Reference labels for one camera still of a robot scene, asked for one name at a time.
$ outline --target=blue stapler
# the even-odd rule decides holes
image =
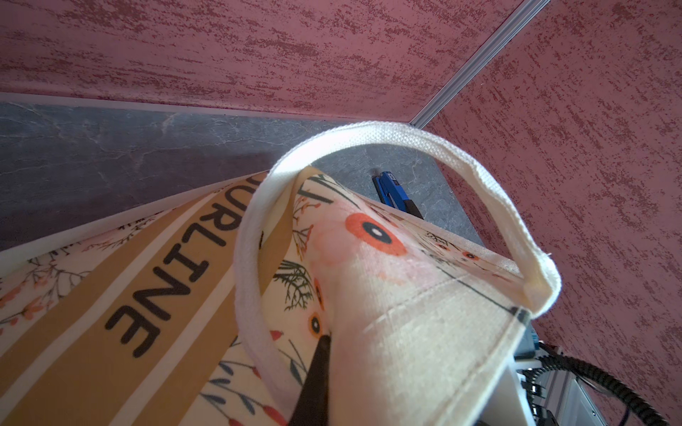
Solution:
[[[415,203],[405,194],[405,190],[400,186],[398,180],[391,172],[382,172],[379,176],[372,177],[372,182],[379,195],[379,200],[395,209],[410,213],[423,219]]]

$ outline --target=canvas tote bag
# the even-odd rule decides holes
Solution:
[[[376,143],[458,172],[515,262],[307,167]],[[0,424],[284,425],[331,336],[331,424],[469,425],[560,286],[472,157],[407,125],[347,125],[301,143],[267,177],[5,276]]]

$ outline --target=black coiled cable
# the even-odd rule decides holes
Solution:
[[[550,356],[541,356],[538,361],[542,363],[542,367],[532,370],[524,371],[526,380],[532,384],[537,384],[539,377],[549,371],[565,370],[570,371],[576,376],[591,380],[594,383],[604,387],[608,392],[611,392],[616,398],[620,399],[646,426],[669,426],[670,423],[666,421],[658,411],[654,410],[645,400],[637,393],[625,386],[620,380],[611,376],[604,370],[596,367],[590,363],[586,363],[580,359],[575,359],[570,356],[559,355],[552,350],[548,350],[543,344],[543,349],[551,353]],[[528,402],[533,404],[533,395],[528,391]]]

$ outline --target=gray marble surface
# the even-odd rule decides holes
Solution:
[[[266,170],[341,123],[0,103],[0,250],[225,179]],[[315,166],[377,199],[392,171],[424,218],[480,243],[435,162],[363,147]]]

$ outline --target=red poppy print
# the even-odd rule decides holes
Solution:
[[[392,256],[407,254],[405,246],[391,231],[365,213],[354,213],[348,216],[346,218],[346,229],[380,252]]]

